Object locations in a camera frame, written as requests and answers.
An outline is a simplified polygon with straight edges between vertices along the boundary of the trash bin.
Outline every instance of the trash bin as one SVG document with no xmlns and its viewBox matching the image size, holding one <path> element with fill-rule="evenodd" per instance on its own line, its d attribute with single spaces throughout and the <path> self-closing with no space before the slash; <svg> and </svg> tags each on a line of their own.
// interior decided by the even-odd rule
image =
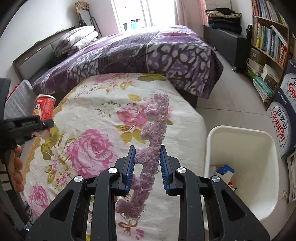
<svg viewBox="0 0 296 241">
<path fill-rule="evenodd" d="M 207 137 L 204 176 L 210 166 L 235 169 L 235 193 L 259 220 L 274 210 L 279 193 L 279 166 L 276 145 L 264 132 L 232 126 L 217 126 Z"/>
</svg>

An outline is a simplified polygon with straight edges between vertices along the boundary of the silver screw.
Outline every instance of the silver screw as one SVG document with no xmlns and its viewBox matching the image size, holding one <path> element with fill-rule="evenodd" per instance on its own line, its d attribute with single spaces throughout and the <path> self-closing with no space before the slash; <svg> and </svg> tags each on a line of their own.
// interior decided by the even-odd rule
<svg viewBox="0 0 296 241">
<path fill-rule="evenodd" d="M 116 167 L 111 167 L 109 168 L 108 172 L 111 173 L 111 174 L 114 174 L 114 173 L 117 173 L 117 168 Z"/>
<path fill-rule="evenodd" d="M 83 177 L 82 176 L 76 176 L 76 177 L 74 177 L 74 181 L 75 182 L 81 182 L 83 180 Z"/>
<path fill-rule="evenodd" d="M 179 173 L 185 173 L 187 170 L 186 170 L 185 167 L 179 167 L 179 168 L 177 169 L 177 171 L 178 171 Z"/>
<path fill-rule="evenodd" d="M 218 182 L 221 181 L 221 178 L 218 177 L 218 176 L 213 176 L 213 177 L 212 177 L 212 181 L 215 182 L 215 183 L 218 183 Z"/>
</svg>

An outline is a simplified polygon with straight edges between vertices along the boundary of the white wall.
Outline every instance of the white wall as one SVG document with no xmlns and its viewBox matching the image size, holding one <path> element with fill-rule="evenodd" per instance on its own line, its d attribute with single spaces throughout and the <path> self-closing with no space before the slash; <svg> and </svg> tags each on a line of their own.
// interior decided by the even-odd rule
<svg viewBox="0 0 296 241">
<path fill-rule="evenodd" d="M 248 24 L 252 24 L 252 3 L 251 0 L 230 0 L 232 10 L 242 14 L 241 26 L 242 35 L 246 36 Z"/>
<path fill-rule="evenodd" d="M 0 77 L 11 78 L 10 90 L 20 81 L 12 62 L 39 40 L 78 26 L 76 0 L 28 0 L 14 15 L 0 38 Z"/>
<path fill-rule="evenodd" d="M 111 0 L 86 0 L 86 2 L 103 37 L 119 33 Z"/>
</svg>

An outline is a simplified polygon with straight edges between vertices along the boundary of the purple plush object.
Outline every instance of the purple plush object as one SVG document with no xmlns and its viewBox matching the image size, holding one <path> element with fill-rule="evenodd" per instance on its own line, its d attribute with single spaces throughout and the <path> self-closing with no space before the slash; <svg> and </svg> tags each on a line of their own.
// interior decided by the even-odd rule
<svg viewBox="0 0 296 241">
<path fill-rule="evenodd" d="M 149 140 L 149 147 L 140 149 L 135 156 L 135 163 L 142 164 L 143 169 L 139 177 L 133 176 L 131 189 L 134 190 L 130 201 L 119 198 L 115 211 L 123 213 L 129 218 L 138 218 L 143 212 L 145 204 L 158 173 L 160 160 L 160 148 L 165 137 L 167 116 L 168 116 L 168 95 L 167 93 L 155 93 L 155 104 L 149 104 L 146 108 L 146 117 L 153 119 L 154 123 L 145 123 L 142 128 L 142 140 Z"/>
</svg>

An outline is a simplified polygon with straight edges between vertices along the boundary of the purple bedspread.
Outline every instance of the purple bedspread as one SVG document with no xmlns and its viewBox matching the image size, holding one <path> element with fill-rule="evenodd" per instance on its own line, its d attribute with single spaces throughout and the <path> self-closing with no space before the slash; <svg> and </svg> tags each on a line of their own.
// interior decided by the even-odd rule
<svg viewBox="0 0 296 241">
<path fill-rule="evenodd" d="M 106 73 L 155 73 L 176 89 L 208 99 L 223 65 L 185 26 L 152 27 L 103 37 L 33 83 L 35 94 L 70 92 L 83 79 Z"/>
</svg>

